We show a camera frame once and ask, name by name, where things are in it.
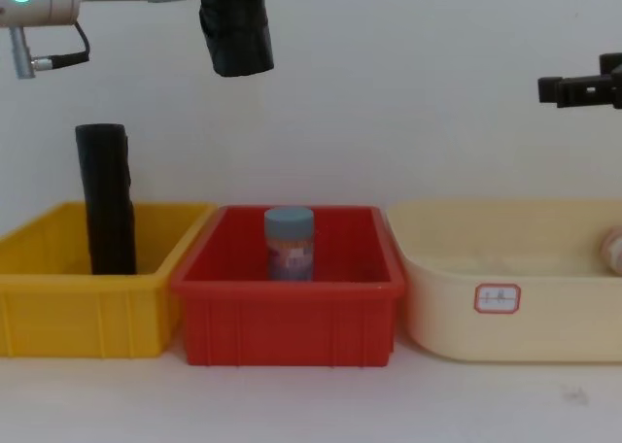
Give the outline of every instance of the small container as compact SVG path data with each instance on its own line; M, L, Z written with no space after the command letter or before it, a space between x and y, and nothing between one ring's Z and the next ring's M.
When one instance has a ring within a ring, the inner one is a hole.
M313 280L313 211L277 207L265 212L268 273L272 281Z
M136 203L138 275L92 276L84 203L0 238L0 357L154 358L180 319L169 279L216 211Z
M300 282L268 280L269 208L219 210L173 275L188 363L386 365L405 280L380 210L312 207L313 281Z
M622 277L598 253L621 217L622 200L423 200L388 209L410 278L406 331L456 360L622 361Z

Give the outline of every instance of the black mount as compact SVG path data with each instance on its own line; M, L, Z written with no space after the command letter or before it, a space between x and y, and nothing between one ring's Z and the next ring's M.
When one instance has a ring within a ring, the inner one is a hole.
M612 105L622 110L622 52L601 55L600 64L600 76L539 79L540 103L555 103L558 108Z
M265 0L200 1L201 29L217 74L251 76L274 68Z

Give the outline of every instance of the white wall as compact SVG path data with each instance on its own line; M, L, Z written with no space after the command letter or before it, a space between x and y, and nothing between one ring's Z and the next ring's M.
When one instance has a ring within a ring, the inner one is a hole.
M84 67L14 80L0 50L0 229L81 197L73 127L119 121L133 196L384 204L622 195L622 113L536 79L622 51L620 0L267 0L277 69L212 73L197 2L86 3ZM34 53L79 47L30 30Z

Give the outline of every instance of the red plastic bin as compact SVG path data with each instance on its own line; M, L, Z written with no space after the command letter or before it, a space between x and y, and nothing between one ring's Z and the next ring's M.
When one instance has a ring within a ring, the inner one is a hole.
M222 208L175 273L188 363L386 365L405 281L380 211L312 207L314 281L272 282L268 208Z

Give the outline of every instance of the yellow plastic bin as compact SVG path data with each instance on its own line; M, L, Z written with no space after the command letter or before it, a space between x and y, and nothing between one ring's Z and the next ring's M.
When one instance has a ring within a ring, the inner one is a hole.
M60 205L0 240L0 356L147 358L179 321L169 277L216 210L135 204L136 276L91 276L86 209Z
M448 358L622 361L622 277L599 247L622 201L420 201L388 211L407 330Z

